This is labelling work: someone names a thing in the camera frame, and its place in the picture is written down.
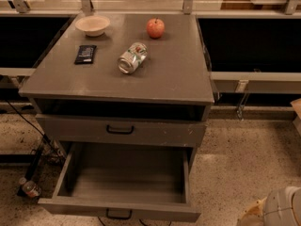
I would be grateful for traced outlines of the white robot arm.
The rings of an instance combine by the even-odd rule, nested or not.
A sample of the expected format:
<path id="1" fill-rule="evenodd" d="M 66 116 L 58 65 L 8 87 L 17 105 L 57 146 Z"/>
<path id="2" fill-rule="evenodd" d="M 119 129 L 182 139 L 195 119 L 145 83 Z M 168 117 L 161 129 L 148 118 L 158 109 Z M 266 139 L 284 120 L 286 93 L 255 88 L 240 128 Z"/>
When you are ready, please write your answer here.
<path id="1" fill-rule="evenodd" d="M 254 201 L 237 219 L 236 226 L 301 226 L 301 187 L 276 189 Z"/>

